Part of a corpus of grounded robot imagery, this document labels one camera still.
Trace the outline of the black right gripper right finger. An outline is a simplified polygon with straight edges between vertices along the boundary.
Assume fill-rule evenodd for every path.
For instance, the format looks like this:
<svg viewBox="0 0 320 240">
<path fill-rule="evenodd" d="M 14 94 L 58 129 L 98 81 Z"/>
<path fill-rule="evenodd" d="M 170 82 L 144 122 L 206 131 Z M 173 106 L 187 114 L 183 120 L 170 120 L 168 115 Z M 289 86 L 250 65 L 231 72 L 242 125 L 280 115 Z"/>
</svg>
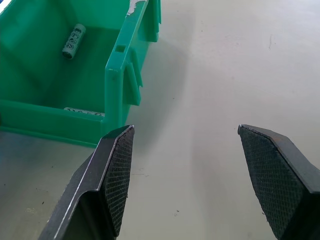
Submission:
<svg viewBox="0 0 320 240">
<path fill-rule="evenodd" d="M 286 136 L 241 124 L 250 180 L 278 240 L 320 238 L 320 170 Z"/>
</svg>

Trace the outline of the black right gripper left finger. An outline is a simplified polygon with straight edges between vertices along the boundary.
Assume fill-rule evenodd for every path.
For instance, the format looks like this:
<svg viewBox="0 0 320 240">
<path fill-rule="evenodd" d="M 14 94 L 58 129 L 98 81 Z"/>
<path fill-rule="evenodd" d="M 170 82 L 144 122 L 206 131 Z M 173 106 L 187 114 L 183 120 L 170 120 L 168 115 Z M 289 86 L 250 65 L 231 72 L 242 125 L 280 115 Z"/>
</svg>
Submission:
<svg viewBox="0 0 320 240">
<path fill-rule="evenodd" d="M 135 127 L 103 136 L 74 172 L 40 240 L 115 240 L 121 230 L 131 177 Z"/>
</svg>

